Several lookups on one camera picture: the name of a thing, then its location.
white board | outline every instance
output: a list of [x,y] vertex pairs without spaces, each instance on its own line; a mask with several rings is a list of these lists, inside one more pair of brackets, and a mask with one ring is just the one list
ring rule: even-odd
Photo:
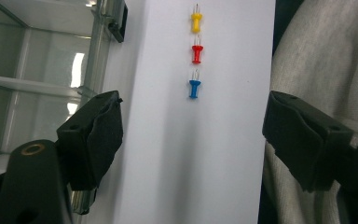
[[195,1],[127,0],[104,90],[119,90],[124,144],[84,223],[256,223],[273,0],[199,0],[199,98],[189,99]]

gray cloth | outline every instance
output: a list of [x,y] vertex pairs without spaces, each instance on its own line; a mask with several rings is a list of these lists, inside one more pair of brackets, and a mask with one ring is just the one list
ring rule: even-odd
[[[271,89],[302,98],[358,138],[358,0],[303,3],[275,52]],[[269,144],[263,180],[280,223],[339,223],[339,184],[328,192],[303,192]]]

push pin needle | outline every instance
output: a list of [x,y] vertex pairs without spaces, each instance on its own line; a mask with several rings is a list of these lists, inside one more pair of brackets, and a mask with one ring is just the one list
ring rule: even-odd
[[194,60],[193,63],[201,63],[200,53],[203,50],[203,46],[201,45],[200,35],[197,35],[194,39],[194,45],[192,47],[194,51]]
[[197,88],[201,84],[201,82],[199,81],[199,78],[200,78],[200,71],[199,71],[199,69],[196,69],[196,71],[193,72],[192,79],[189,81],[190,85],[191,85],[191,94],[190,94],[191,99],[198,98],[197,97]]
[[193,14],[191,15],[191,19],[193,20],[193,29],[191,31],[193,33],[198,33],[200,29],[200,20],[202,19],[202,14],[200,14],[199,4],[196,4],[193,10]]

